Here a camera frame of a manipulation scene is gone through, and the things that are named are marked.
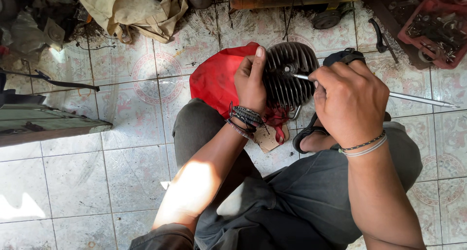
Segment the leg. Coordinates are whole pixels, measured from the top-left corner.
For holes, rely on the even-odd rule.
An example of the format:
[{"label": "leg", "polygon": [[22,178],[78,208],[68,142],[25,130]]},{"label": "leg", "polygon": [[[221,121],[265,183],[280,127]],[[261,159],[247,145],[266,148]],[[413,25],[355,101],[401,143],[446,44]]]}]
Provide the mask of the leg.
[{"label": "leg", "polygon": [[[391,157],[405,191],[422,170],[420,151],[397,122],[384,122]],[[300,159],[269,184],[277,194],[277,208],[308,220],[338,249],[361,236],[353,222],[348,197],[348,161],[337,151],[324,150]]]},{"label": "leg", "polygon": [[[224,125],[224,118],[215,109],[199,98],[190,100],[178,113],[172,132],[178,169]],[[196,242],[201,249],[205,249],[225,223],[241,215],[243,210],[261,205],[273,207],[274,203],[274,192],[262,180],[261,174],[243,150],[213,202],[200,216],[195,233]]]}]

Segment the screwdriver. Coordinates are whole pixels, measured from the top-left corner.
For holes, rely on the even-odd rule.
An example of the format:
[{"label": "screwdriver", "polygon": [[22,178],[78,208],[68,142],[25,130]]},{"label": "screwdriver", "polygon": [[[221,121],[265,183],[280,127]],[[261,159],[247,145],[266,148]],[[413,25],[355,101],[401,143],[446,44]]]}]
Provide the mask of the screwdriver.
[{"label": "screwdriver", "polygon": [[[299,74],[292,74],[292,75],[302,80],[308,80],[308,76],[305,76],[305,75],[299,75]],[[417,97],[417,96],[412,96],[412,95],[407,95],[407,94],[402,94],[402,93],[389,92],[389,96],[394,97],[394,98],[403,98],[407,100],[413,100],[416,102],[421,102],[421,103],[426,103],[426,104],[431,104],[431,105],[436,105],[436,106],[441,106],[441,107],[448,107],[452,109],[460,108],[459,106],[450,104],[448,102],[434,100],[430,98],[422,98],[422,97]]]}]

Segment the sandal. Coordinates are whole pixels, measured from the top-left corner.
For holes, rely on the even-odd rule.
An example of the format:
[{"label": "sandal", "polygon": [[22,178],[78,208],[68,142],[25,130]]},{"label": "sandal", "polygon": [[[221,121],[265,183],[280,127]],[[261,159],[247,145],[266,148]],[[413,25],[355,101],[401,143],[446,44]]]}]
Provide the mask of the sandal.
[{"label": "sandal", "polygon": [[297,134],[295,136],[295,138],[293,139],[292,141],[292,145],[295,149],[295,151],[301,153],[301,154],[306,154],[308,152],[304,152],[302,151],[302,149],[300,149],[300,142],[303,140],[303,138],[309,136],[310,134],[312,134],[314,131],[320,131],[326,135],[329,135],[329,133],[327,132],[327,130],[323,127],[319,127],[319,126],[313,126],[313,124],[315,124],[316,120],[318,119],[318,115],[315,114],[313,115],[312,117],[312,121],[310,122],[310,124],[308,124],[308,126],[303,129],[299,134]]}]

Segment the tile floor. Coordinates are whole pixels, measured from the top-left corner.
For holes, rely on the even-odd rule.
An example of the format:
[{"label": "tile floor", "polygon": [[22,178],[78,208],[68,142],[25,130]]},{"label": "tile floor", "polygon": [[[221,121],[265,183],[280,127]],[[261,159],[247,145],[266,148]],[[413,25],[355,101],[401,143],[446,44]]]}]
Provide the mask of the tile floor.
[{"label": "tile floor", "polygon": [[[112,122],[114,128],[0,148],[0,245],[127,249],[131,239],[149,231],[165,191],[161,182],[177,172],[171,131],[190,99],[190,74],[221,49],[283,41],[289,8],[238,11],[230,22],[227,3],[218,1],[189,10],[169,44],[138,34],[132,34],[131,45],[109,36],[83,38],[79,47],[73,41],[61,52],[44,51],[37,64],[11,64],[12,70],[38,68],[55,80],[101,86],[94,93],[17,76],[7,81],[20,94],[44,94],[52,107]],[[467,249],[467,58],[451,71],[418,71],[402,55],[395,64],[389,53],[375,52],[371,12],[360,2],[355,7],[328,30],[313,30],[312,15],[296,10],[286,40],[309,45],[320,62],[357,47],[392,91],[461,106],[452,111],[391,98],[387,110],[420,148],[424,169],[408,196],[425,243],[431,250]],[[108,45],[116,47],[101,48]],[[313,112],[310,102],[288,123],[291,138]],[[291,141],[267,154],[251,142],[246,150],[263,175],[302,156]],[[349,249],[365,249],[362,238]]]}]

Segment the hand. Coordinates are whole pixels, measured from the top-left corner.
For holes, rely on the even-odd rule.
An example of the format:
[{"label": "hand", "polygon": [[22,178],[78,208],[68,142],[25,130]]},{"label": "hand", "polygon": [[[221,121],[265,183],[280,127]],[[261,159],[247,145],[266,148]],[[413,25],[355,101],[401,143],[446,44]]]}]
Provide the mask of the hand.
[{"label": "hand", "polygon": [[388,87],[359,60],[336,62],[308,76],[315,81],[316,113],[343,148],[366,143],[382,133]]},{"label": "hand", "polygon": [[258,47],[256,56],[246,56],[235,73],[235,87],[239,105],[264,116],[266,88],[262,73],[266,64],[266,49]]}]

